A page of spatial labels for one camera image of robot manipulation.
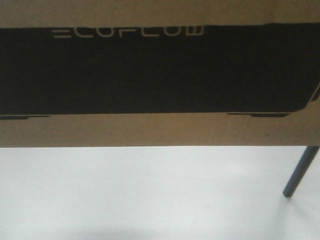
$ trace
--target black metal rod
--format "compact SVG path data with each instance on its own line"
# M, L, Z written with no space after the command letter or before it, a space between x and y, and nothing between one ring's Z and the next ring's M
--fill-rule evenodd
M304 151L298 165L296 166L290 180L288 181L285 189L283 190L283 195L286 198L291 198L292 195L294 194L301 179L305 175L308 167L310 166L311 162L313 161L317 152L319 151L319 148L320 148L319 146L308 146L305 149L305 151Z

